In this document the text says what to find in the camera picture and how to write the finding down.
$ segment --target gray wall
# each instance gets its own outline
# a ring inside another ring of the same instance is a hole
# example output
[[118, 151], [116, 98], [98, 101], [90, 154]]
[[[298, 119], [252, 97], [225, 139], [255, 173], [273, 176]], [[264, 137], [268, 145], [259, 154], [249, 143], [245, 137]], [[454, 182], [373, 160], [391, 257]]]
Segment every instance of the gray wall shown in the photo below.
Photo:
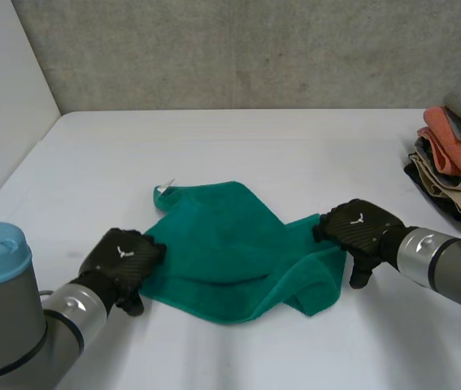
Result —
[[425, 107], [461, 0], [13, 0], [62, 113]]

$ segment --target stack of folded clothes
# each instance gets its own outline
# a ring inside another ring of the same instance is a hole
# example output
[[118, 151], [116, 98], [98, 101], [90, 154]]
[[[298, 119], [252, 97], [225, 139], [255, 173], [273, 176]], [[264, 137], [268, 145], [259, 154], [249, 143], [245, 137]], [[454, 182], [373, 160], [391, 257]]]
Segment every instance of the stack of folded clothes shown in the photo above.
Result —
[[461, 221], [461, 89], [444, 103], [424, 112], [427, 127], [418, 131], [404, 171], [440, 210]]

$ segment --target beige cloth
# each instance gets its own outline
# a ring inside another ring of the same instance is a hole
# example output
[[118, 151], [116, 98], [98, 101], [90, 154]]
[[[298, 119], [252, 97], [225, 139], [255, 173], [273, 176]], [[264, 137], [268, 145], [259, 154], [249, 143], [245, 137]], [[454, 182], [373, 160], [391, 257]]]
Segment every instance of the beige cloth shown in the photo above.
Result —
[[445, 197], [450, 198], [455, 203], [458, 210], [461, 212], [461, 191], [457, 191], [452, 188], [447, 188], [441, 184], [436, 177], [428, 169], [427, 165], [424, 163], [418, 155], [413, 154], [409, 156], [412, 162], [418, 168], [418, 173], [422, 179], [422, 183], [427, 191], [434, 197]]

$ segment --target white wall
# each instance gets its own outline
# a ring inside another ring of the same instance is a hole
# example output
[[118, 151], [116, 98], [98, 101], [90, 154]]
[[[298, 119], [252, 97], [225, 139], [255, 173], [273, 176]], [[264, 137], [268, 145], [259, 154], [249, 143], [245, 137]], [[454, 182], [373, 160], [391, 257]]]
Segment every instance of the white wall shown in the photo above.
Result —
[[10, 0], [0, 0], [0, 188], [60, 113]]

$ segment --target robotic arm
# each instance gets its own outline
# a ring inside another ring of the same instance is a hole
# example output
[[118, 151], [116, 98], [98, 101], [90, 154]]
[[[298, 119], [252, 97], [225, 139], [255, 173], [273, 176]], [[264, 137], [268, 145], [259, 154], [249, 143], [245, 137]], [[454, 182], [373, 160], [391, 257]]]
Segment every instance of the robotic arm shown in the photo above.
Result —
[[355, 199], [321, 216], [316, 241], [338, 243], [354, 259], [352, 288], [367, 285], [382, 262], [426, 288], [461, 304], [461, 240], [403, 222], [367, 201]]
[[111, 229], [79, 277], [42, 303], [24, 234], [0, 223], [0, 390], [57, 386], [107, 322], [112, 306], [143, 313], [141, 282], [165, 245], [136, 231]]

